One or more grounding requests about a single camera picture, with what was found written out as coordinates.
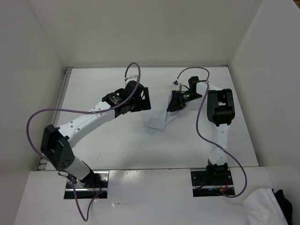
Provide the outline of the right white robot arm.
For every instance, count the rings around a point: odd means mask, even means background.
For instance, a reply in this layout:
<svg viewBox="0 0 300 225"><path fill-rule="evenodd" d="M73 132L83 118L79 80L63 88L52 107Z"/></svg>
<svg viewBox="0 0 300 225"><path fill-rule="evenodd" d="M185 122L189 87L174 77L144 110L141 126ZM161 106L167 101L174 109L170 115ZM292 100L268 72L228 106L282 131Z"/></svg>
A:
<svg viewBox="0 0 300 225"><path fill-rule="evenodd" d="M177 80L173 82L171 101L168 112L177 112L186 107L187 102L203 98L206 101L207 119L212 127L212 138L209 140L202 135L203 140L211 143L214 148L210 152L205 178L210 184L217 184L228 175L228 151L227 140L230 125L235 117L233 92L231 89L222 89L208 81L199 80L198 76L192 76L188 80L189 86L182 91L182 84Z"/></svg>

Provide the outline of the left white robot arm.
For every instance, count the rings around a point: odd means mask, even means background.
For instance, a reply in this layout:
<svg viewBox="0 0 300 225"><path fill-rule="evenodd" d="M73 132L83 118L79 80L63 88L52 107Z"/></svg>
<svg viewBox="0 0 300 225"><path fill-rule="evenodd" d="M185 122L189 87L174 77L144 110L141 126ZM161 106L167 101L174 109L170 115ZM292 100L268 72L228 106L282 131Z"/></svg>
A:
<svg viewBox="0 0 300 225"><path fill-rule="evenodd" d="M88 114L55 127L44 129L41 151L59 172L67 172L76 178L82 187L89 187L99 177L79 158L72 148L99 126L128 112L151 109L149 90L136 81L129 81L125 88L109 93Z"/></svg>

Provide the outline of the white skirt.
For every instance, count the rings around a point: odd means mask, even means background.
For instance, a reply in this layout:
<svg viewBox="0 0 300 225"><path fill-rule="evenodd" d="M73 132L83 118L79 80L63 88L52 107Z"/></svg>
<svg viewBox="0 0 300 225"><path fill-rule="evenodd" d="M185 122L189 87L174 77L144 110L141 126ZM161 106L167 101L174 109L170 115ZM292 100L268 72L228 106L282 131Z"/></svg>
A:
<svg viewBox="0 0 300 225"><path fill-rule="evenodd" d="M186 115L186 109L167 112L172 96L172 88L169 87L159 100L151 104L150 110L139 112L143 127L148 134L153 134L157 131L163 132L168 124Z"/></svg>

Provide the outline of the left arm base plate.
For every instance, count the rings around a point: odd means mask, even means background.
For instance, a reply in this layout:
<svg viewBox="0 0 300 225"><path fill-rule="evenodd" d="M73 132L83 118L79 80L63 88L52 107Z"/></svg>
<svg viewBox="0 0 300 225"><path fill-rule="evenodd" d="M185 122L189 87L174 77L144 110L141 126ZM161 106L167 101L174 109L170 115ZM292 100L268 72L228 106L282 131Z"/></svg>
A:
<svg viewBox="0 0 300 225"><path fill-rule="evenodd" d="M78 199L107 199L109 171L95 171L95 177L88 184L72 176L72 182L67 178L64 199L74 199L74 189Z"/></svg>

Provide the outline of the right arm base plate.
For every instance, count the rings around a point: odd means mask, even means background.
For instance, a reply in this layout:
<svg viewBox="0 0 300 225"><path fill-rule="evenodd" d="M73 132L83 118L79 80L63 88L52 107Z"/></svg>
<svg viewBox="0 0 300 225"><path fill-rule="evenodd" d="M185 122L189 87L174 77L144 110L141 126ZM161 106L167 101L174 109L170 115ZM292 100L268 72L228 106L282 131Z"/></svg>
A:
<svg viewBox="0 0 300 225"><path fill-rule="evenodd" d="M230 170L226 175L213 177L208 175L205 169L194 169L190 171L193 197L215 197L226 195L234 196L235 190Z"/></svg>

